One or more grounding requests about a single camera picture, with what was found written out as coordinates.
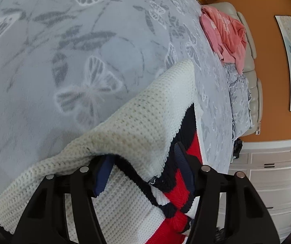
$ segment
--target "gray pillow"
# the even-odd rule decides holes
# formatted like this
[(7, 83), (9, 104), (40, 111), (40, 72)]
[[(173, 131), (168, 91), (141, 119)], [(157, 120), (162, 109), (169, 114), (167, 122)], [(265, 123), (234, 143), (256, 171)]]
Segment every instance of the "gray pillow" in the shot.
[(233, 140), (242, 136), (248, 129), (253, 127), (249, 103), (252, 99), (251, 91), (248, 88), (248, 79), (239, 75), (234, 63), (226, 63), (225, 71), (228, 80)]

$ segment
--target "pink blanket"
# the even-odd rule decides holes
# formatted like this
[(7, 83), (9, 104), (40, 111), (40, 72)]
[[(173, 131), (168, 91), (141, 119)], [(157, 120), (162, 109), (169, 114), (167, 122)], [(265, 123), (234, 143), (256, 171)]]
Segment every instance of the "pink blanket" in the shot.
[(212, 50), (220, 60), (235, 63), (238, 74), (242, 74), (247, 46), (244, 25), (211, 6), (202, 6), (200, 23)]

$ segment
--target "gray butterfly-print bedsheet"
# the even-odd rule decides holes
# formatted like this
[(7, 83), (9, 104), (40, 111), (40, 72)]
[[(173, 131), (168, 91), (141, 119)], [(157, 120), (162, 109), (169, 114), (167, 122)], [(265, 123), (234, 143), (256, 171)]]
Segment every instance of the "gray butterfly-print bedsheet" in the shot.
[(226, 73), (195, 0), (0, 0), (0, 193), (177, 61), (195, 66), (201, 151), (227, 172)]

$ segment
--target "black object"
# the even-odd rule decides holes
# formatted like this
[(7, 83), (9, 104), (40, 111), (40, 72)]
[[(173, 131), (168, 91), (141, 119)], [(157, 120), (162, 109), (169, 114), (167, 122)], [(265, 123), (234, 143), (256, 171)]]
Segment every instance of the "black object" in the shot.
[(234, 153), (233, 153), (233, 158), (238, 159), (239, 158), (239, 153), (243, 147), (243, 141), (238, 138), (234, 141)]
[[(195, 195), (201, 196), (188, 244), (280, 243), (266, 207), (244, 173), (234, 176), (217, 173), (188, 155), (180, 142), (176, 147), (194, 173)], [(46, 176), (24, 210), (11, 243), (73, 244), (68, 237), (64, 204), (64, 194), (71, 194), (79, 243), (105, 244), (91, 200), (104, 158), (96, 157), (88, 167), (71, 175)], [(226, 223), (217, 236), (220, 192), (227, 192)]]

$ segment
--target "baseboard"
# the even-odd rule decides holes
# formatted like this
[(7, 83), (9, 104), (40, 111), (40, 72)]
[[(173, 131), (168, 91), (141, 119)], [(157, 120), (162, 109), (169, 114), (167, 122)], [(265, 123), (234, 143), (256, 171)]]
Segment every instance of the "baseboard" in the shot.
[(281, 149), (291, 147), (291, 139), (265, 142), (244, 142), (243, 150), (255, 149)]

